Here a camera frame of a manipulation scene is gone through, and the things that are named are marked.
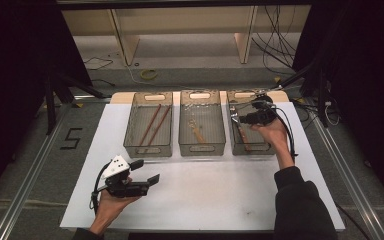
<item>person's left hand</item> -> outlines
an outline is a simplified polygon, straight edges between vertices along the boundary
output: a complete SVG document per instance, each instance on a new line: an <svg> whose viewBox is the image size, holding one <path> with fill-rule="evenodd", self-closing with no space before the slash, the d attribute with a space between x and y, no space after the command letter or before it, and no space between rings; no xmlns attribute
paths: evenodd
<svg viewBox="0 0 384 240"><path fill-rule="evenodd" d="M89 231L101 236L123 209L139 198L140 197L117 198L111 196L107 190L102 190L98 212Z"/></svg>

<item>person's right hand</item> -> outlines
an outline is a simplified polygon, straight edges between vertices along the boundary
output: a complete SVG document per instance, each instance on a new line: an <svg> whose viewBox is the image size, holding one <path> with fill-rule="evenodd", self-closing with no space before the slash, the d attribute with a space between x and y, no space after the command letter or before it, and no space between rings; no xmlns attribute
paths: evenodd
<svg viewBox="0 0 384 240"><path fill-rule="evenodd" d="M275 147L287 144L286 129L278 118L266 126L254 124L251 126L251 129L258 131L266 142Z"/></svg>

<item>gray floor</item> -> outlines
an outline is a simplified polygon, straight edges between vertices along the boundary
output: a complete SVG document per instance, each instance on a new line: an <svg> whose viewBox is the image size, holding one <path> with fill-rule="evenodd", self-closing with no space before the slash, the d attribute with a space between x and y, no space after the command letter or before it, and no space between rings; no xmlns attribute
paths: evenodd
<svg viewBox="0 0 384 240"><path fill-rule="evenodd" d="M290 34L289 37L289 40L296 45L299 35ZM94 81L95 88L107 94L119 91L174 91L184 88L219 90L264 88L272 87L276 76L281 78L288 76L265 69L262 64L263 55L255 44L252 45L248 64L240 64L233 35L230 34L143 36L134 59L134 63L138 63L139 66L131 67L136 82L132 80L129 69L122 66L114 39L82 37L76 38L76 42L85 61L91 57L113 60L107 67L89 70L92 79L103 79L115 84L111 86L102 81ZM265 60L270 68L291 72L273 59ZM86 67L94 69L105 63L106 61L90 61ZM148 68L156 69L158 73L156 79L151 81L140 79L140 71ZM297 88L299 84L300 82L297 82L287 88L286 92L290 98L299 97ZM72 90L75 95L86 95L78 89ZM59 222L64 215L106 104L90 100L79 100L78 103L83 105L81 107L73 105L66 116L40 175L11 231L10 239L69 239L73 235L72 232L60 229ZM297 109L297 112L301 119L307 117L304 110ZM0 220L45 139L46 120L46 109L41 108L16 153L16 161L8 165L0 179ZM310 118L303 121L302 125L305 127L333 199L369 233L329 152L322 143L314 122ZM71 135L80 138L79 144L76 149L62 150L61 147L73 146L73 142L64 141L70 128L82 129L74 131ZM384 226L384 188L373 171L364 165L364 155L350 134L346 122L336 126L330 125L329 130ZM338 234L339 239L363 239L354 224L345 215L341 215L347 229ZM106 237L127 239L128 234L110 231Z"/></svg>

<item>black sleeve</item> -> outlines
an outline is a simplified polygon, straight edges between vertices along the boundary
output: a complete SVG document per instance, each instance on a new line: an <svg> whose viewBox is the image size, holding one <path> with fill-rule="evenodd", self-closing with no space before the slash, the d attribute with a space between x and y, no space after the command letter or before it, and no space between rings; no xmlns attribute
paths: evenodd
<svg viewBox="0 0 384 240"><path fill-rule="evenodd" d="M338 239L329 212L313 182L304 182L297 167L275 175L276 222L274 239Z"/></svg>
<svg viewBox="0 0 384 240"><path fill-rule="evenodd" d="M77 231L72 238L72 240L103 240L103 239L104 239L103 237L100 237L83 228L77 228Z"/></svg>

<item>wooden stick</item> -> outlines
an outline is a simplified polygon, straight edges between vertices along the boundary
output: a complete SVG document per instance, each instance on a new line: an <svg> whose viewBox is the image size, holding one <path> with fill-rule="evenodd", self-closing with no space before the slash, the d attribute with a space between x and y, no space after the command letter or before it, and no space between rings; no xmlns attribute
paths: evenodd
<svg viewBox="0 0 384 240"><path fill-rule="evenodd" d="M161 104L158 104L158 108L157 108L157 110L155 110L154 115L152 116L151 121L149 122L148 127L146 128L146 131L143 134L142 139L140 140L139 146L142 146L142 143L145 140L146 135L148 135L149 129L151 128L152 124L154 123L155 117L157 116L158 111L160 111L160 108L161 108Z"/></svg>
<svg viewBox="0 0 384 240"><path fill-rule="evenodd" d="M151 139L150 139L149 142L148 142L148 146L151 145L152 141L154 140L154 137L155 137L155 135L157 134L158 130L160 129L161 124L163 124L164 119L165 119L165 117L167 116L167 113L168 113L168 111L170 110L170 108L171 108L171 105L169 105L169 106L167 107L166 111L164 112L164 115L163 115L163 117L161 118L160 123L158 124L157 128L156 128L155 131L154 131L154 134L152 135Z"/></svg>

